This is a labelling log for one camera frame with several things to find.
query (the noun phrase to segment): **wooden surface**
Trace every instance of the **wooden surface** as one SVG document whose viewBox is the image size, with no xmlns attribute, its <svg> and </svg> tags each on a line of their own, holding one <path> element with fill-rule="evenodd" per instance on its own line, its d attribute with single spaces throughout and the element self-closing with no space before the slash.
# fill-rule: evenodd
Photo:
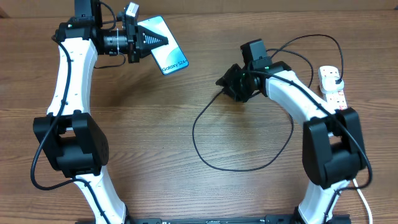
<svg viewBox="0 0 398 224">
<path fill-rule="evenodd" d="M 75 0 L 0 0 L 0 8 L 11 18 L 70 17 Z M 131 0 L 109 0 L 117 14 Z M 398 0 L 134 0 L 141 14 L 205 14 L 226 12 L 297 12 L 393 10 Z M 104 15 L 111 13 L 102 7 Z"/>
<path fill-rule="evenodd" d="M 266 169 L 230 173 L 210 169 L 192 145 L 192 124 L 220 87 L 215 81 L 233 63 L 243 64 L 239 46 L 257 38 L 276 48 L 294 37 L 322 33 L 340 41 L 345 59 L 347 102 L 361 117 L 374 182 L 364 194 L 375 223 L 397 223 L 398 215 L 398 14 L 295 12 L 169 15 L 164 17 L 190 61 L 187 69 L 163 76 L 154 59 L 95 70 L 91 112 L 109 141 L 109 173 L 135 217 L 253 217 L 292 213 L 308 178 L 302 167 L 302 132 Z M 51 35 L 63 19 L 0 20 L 0 223 L 73 223 L 93 218 L 81 192 L 69 185 L 43 192 L 33 187 L 30 165 L 38 142 L 34 117 L 44 116 L 58 72 Z M 340 67 L 336 46 L 314 37 L 290 50 L 315 69 Z M 119 58 L 100 56 L 98 65 Z M 308 83 L 306 62 L 280 53 Z M 318 91 L 315 77 L 312 90 Z M 197 124 L 197 144 L 215 166 L 252 168 L 272 159 L 290 131 L 287 115 L 270 99 L 246 104 L 217 99 Z M 36 177 L 42 185 L 64 180 L 42 154 Z M 367 178 L 366 171 L 358 176 Z M 335 209 L 353 223 L 367 223 L 356 192 L 345 192 Z"/>
</svg>

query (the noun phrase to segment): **power plug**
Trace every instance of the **power plug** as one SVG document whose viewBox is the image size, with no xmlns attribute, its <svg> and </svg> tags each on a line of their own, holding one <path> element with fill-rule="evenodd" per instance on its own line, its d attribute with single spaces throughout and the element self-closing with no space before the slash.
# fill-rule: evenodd
<svg viewBox="0 0 398 224">
<path fill-rule="evenodd" d="M 336 84 L 336 80 L 340 78 L 338 69 L 328 65 L 322 66 L 318 69 L 318 77 L 323 99 L 336 109 L 347 109 L 347 101 L 343 91 L 344 81 Z"/>
</svg>

